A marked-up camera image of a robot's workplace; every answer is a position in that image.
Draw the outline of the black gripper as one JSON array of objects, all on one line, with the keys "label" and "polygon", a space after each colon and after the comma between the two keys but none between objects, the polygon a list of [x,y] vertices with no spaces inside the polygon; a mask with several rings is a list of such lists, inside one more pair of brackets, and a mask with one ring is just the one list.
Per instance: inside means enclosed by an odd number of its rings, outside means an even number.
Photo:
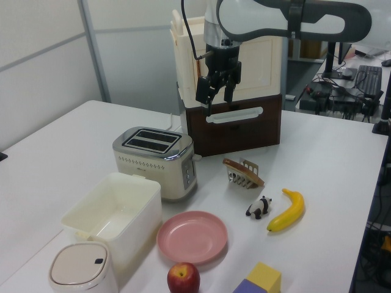
[{"label": "black gripper", "polygon": [[205,59],[208,68],[207,76],[200,76],[197,81],[195,99],[204,107],[203,113],[211,115],[214,97],[225,86],[224,101],[232,102],[236,85],[241,82],[241,62],[239,58],[239,46],[217,48],[206,45]]}]

